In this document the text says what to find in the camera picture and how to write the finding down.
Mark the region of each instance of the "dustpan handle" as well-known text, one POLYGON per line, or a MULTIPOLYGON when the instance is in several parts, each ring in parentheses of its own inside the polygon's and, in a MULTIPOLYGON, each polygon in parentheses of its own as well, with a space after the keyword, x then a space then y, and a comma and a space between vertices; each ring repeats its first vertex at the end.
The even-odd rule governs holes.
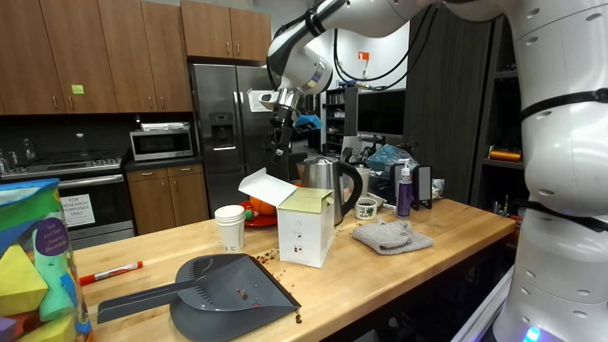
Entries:
POLYGON ((177 298, 179 290, 192 285, 196 285, 196 281, 169 283, 163 286, 154 286, 127 296, 105 300, 99 304, 97 323, 171 304, 173 298, 177 298))

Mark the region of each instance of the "paper cup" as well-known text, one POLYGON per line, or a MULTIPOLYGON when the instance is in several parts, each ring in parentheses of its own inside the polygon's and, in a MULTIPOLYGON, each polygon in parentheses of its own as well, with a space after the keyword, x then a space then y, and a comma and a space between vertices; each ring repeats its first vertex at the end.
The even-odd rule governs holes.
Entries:
POLYGON ((215 210, 220 243, 226 250, 243 250, 245 209, 241 205, 224 205, 215 210))
POLYGON ((372 197, 359 197, 355 205, 357 218, 372 218, 378 212, 378 201, 372 197))

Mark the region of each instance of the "butcher block counter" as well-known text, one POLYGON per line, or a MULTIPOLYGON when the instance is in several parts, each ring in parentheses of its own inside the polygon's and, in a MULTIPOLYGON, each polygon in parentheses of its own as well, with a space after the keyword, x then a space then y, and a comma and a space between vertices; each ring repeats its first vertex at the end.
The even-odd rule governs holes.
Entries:
MULTIPOLYGON (((395 216, 384 209, 380 218, 393 220, 395 216)), ((279 262, 277 229, 247 229, 243 252, 258 258, 302 307, 298 313, 289 313, 239 340, 321 340, 331 336, 515 229, 515 220, 450 199, 433 203, 433 209, 412 210, 410 222, 414 231, 433 239, 433 247, 380 256, 352 237, 352 229, 365 220, 357 220, 353 212, 346 214, 344 222, 336 226, 323 267, 279 262)), ((99 302, 173 283, 184 262, 219 252, 222 248, 213 220, 76 250, 80 275, 135 260, 144 262, 141 269, 84 286, 91 321, 97 321, 99 302)), ((95 324, 93 340, 171 342, 186 338, 173 326, 169 305, 158 305, 95 324)))

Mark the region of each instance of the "sponge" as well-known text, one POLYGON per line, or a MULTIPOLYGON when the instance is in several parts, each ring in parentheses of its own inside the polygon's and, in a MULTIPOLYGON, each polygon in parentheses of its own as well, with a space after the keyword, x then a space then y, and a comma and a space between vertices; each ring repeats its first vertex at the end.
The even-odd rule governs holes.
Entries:
POLYGON ((0 258, 0 315, 34 311, 46 292, 46 281, 21 245, 11 245, 0 258))

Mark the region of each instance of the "upper cabinet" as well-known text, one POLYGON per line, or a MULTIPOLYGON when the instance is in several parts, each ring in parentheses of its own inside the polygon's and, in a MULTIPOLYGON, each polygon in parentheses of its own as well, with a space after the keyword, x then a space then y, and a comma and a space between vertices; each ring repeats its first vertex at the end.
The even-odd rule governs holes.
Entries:
POLYGON ((181 13, 141 0, 99 0, 120 112, 192 110, 181 13))
POLYGON ((116 112, 97 0, 40 0, 40 5, 67 112, 116 112))
POLYGON ((186 55, 264 62, 270 19, 234 7, 182 1, 186 55))
POLYGON ((6 114, 65 112, 38 0, 0 1, 0 102, 6 114))
POLYGON ((188 112, 192 110, 192 93, 181 9, 152 1, 144 1, 143 9, 158 110, 188 112))
POLYGON ((141 0, 99 0, 116 100, 122 112, 156 108, 141 0))

